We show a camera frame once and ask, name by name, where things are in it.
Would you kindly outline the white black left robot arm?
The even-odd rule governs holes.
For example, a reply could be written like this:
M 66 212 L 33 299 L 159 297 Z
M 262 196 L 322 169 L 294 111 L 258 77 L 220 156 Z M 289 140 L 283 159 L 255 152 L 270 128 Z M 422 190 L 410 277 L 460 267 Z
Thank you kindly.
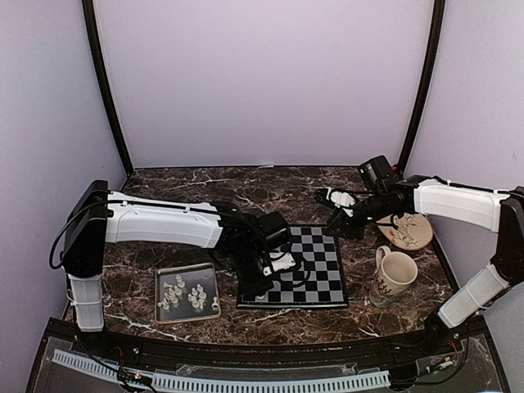
M 287 222 L 278 212 L 257 217 L 233 203 L 181 203 L 126 196 L 104 180 L 86 189 L 56 239 L 64 243 L 58 269 L 64 269 L 83 342 L 98 357 L 115 351 L 104 328 L 102 265 L 107 243 L 163 242 L 198 246 L 225 255 L 242 294 L 267 291 L 264 275 L 270 251 L 287 242 Z

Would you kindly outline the black grey chessboard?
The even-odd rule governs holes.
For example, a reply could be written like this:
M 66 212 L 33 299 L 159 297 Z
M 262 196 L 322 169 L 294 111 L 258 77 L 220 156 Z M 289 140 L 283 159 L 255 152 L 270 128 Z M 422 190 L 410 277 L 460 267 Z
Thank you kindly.
M 319 226 L 291 227 L 291 254 L 298 265 L 278 276 L 268 299 L 238 296 L 239 309 L 346 309 L 346 280 L 336 238 Z

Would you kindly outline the white rook chess piece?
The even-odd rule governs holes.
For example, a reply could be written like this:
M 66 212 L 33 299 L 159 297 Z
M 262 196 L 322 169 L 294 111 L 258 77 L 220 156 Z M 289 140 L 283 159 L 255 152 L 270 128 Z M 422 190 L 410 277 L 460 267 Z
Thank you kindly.
M 257 302 L 260 302 L 260 303 L 264 303 L 264 302 L 266 302 L 267 299 L 268 299 L 268 293 L 267 293 L 267 292 L 265 292 L 265 293 L 262 294 L 262 295 L 258 295 L 258 296 L 255 297 L 255 300 L 256 300 Z

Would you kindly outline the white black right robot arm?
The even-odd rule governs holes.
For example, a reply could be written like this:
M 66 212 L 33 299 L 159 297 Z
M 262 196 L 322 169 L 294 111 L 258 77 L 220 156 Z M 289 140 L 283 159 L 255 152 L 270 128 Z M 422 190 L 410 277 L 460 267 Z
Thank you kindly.
M 456 273 L 471 273 L 448 300 L 426 317 L 418 348 L 435 355 L 449 334 L 470 317 L 489 309 L 523 281 L 523 189 L 493 190 L 422 175 L 372 186 L 356 193 L 327 187 L 315 200 L 334 210 L 328 227 L 339 237 L 361 238 L 364 227 L 385 217 L 420 214 L 437 226 L 447 256 L 465 257 L 452 264 Z

